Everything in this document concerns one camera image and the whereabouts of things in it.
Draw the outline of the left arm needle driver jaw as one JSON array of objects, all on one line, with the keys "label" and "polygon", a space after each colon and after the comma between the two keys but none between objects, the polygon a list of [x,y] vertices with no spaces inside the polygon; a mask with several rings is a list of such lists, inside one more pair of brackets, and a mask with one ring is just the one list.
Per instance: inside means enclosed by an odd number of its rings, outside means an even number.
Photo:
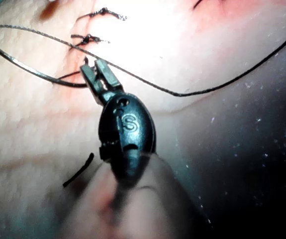
[{"label": "left arm needle driver jaw", "polygon": [[95,60],[97,76],[105,82],[108,90],[123,91],[123,86],[103,59]]},{"label": "left arm needle driver jaw", "polygon": [[89,65],[85,64],[80,67],[80,71],[95,101],[98,104],[106,104],[106,100],[104,98],[105,89],[103,88],[102,82],[98,79],[93,69]]}]

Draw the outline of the left arm needle driver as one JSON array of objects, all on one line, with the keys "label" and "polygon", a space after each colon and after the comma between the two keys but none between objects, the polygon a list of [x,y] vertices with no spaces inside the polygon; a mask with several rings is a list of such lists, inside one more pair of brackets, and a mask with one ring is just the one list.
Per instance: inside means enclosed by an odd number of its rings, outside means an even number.
[{"label": "left arm needle driver", "polygon": [[156,151],[156,128],[150,112],[133,94],[117,93],[103,107],[98,125],[102,160],[129,149]]}]

